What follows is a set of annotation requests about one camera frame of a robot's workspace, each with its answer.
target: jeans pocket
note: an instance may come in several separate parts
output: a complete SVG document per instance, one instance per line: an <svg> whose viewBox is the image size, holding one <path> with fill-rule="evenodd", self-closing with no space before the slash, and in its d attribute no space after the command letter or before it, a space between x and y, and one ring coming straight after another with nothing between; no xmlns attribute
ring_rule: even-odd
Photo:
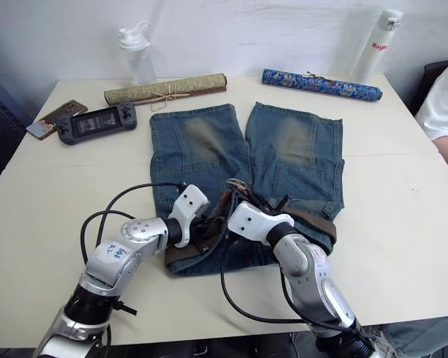
<svg viewBox="0 0 448 358"><path fill-rule="evenodd" d="M335 178L331 172L278 163L272 197L288 194L291 207L305 210L324 219L333 220L343 205L336 202Z"/></svg>
<svg viewBox="0 0 448 358"><path fill-rule="evenodd" d="M225 179L218 161L192 164L174 169L164 169L164 182L186 183L196 185L208 197L210 206L205 211L209 214L225 191ZM159 188L155 200L158 212L170 213L177 197L175 189L169 186Z"/></svg>

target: smartphone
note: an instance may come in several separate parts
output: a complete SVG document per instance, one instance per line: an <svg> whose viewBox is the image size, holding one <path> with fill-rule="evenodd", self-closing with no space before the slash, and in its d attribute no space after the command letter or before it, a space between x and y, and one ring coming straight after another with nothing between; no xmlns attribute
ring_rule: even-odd
<svg viewBox="0 0 448 358"><path fill-rule="evenodd" d="M53 112L47 114L38 121L32 123L27 127L27 131L33 134L36 138L43 140L56 131L56 121L60 118L75 116L84 113L88 110L86 106L80 102L72 99L65 104L62 104Z"/></svg>

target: white table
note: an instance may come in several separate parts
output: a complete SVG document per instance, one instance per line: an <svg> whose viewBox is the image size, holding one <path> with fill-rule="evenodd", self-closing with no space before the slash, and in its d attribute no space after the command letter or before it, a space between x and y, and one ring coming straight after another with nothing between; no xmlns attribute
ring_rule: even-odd
<svg viewBox="0 0 448 358"><path fill-rule="evenodd" d="M61 81L38 117L71 98L99 109L103 90L126 84ZM227 92L171 101L160 112L232 103L242 129L255 101L343 118L346 207L335 221L338 241L330 256L336 283L362 324L448 315L448 167L385 77L377 76L375 85L383 98L367 103L229 78ZM137 115L136 130L73 147L56 135L43 142L26 136L2 174L0 347L37 345L83 269L83 220L122 189L149 182L150 106L137 107ZM155 214L150 189L125 196L116 208ZM104 238L122 223L110 216ZM89 250L97 226L88 229ZM245 310L295 317L276 266L231 273L227 282ZM162 255L140 266L123 300L139 313L113 314L117 345L305 329L240 316L227 304L218 276L170 277Z"/></svg>

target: black cable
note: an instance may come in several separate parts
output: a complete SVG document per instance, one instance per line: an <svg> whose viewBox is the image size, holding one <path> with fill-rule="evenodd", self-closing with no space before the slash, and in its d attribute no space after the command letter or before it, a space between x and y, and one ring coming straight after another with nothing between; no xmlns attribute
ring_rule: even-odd
<svg viewBox="0 0 448 358"><path fill-rule="evenodd" d="M140 188L147 188L149 186L175 186L179 190L183 190L186 186L184 184L179 183L148 183L148 184L140 184L136 186L132 186L131 188L127 188L126 190L123 190L120 194L114 197L114 199L108 204L105 211L111 210L111 207L118 201L119 198L121 198L124 194L131 192L136 189ZM103 235L103 229L105 228L105 220L106 220L107 214L104 214L102 217L101 222L99 223L99 229L98 229L98 237L96 238L96 246L101 244L102 242L102 235Z"/></svg>
<svg viewBox="0 0 448 358"><path fill-rule="evenodd" d="M103 358L108 357L108 353L110 353L111 348L111 325L109 324L106 327L106 348L105 348L105 354L103 354Z"/></svg>
<svg viewBox="0 0 448 358"><path fill-rule="evenodd" d="M336 331L345 332L345 333L351 333L353 331L352 328L341 327L341 326L337 326L336 324L330 324L330 323L326 323L326 322L321 322L321 321L318 321L316 319L313 319L312 317L309 317L308 315L305 315L304 313L301 313L299 311L299 309L296 307L296 305L290 299L289 292L287 291L287 287L285 286L285 276L282 273L282 270L280 271L280 274L281 274L282 291L284 291L285 300L289 304L290 308L297 315L299 315L304 321L306 321L307 323L313 324L314 326L327 328L329 330L336 330Z"/></svg>
<svg viewBox="0 0 448 358"><path fill-rule="evenodd" d="M225 257L227 256L229 246L231 244L231 240L227 239L226 244L224 247L223 252L223 260L221 261L221 287L223 288L224 296L227 299L227 301L231 304L231 306L238 311L241 315L246 316L247 318L250 318L254 321L259 321L263 323L276 323L276 324L295 324L295 323L305 323L302 319L279 319L279 318L262 318L258 317L256 315L252 315L241 308L239 308L238 305L236 305L235 302L231 299L231 296L229 296L227 292L227 288L225 287L225 281L224 281L224 269L225 269Z"/></svg>
<svg viewBox="0 0 448 358"><path fill-rule="evenodd" d="M80 232L80 246L81 246L81 255L83 256L83 261L84 264L86 265L88 262L88 256L87 256L87 248L84 242L84 234L86 233L87 230L87 226L88 224L91 222L91 220L93 220L95 217L103 215L103 217L105 217L105 215L107 214L118 214L121 216L125 216L128 219L134 219L133 216L124 213L123 211L117 211L117 210L103 210L103 211L98 211L97 213L92 214L91 216L88 217L88 219L86 219L83 223L83 225L81 226L81 232Z"/></svg>

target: faded knee patch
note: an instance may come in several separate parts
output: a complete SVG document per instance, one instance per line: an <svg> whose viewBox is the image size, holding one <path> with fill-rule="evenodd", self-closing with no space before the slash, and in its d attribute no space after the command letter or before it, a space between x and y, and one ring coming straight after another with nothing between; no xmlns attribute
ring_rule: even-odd
<svg viewBox="0 0 448 358"><path fill-rule="evenodd" d="M188 160L193 162L218 160L224 152L219 132L203 118L196 117L187 120L184 125L184 137L188 138L185 143L189 154Z"/></svg>
<svg viewBox="0 0 448 358"><path fill-rule="evenodd" d="M298 166L314 167L315 124L302 123L295 118L282 121L276 143L279 159Z"/></svg>

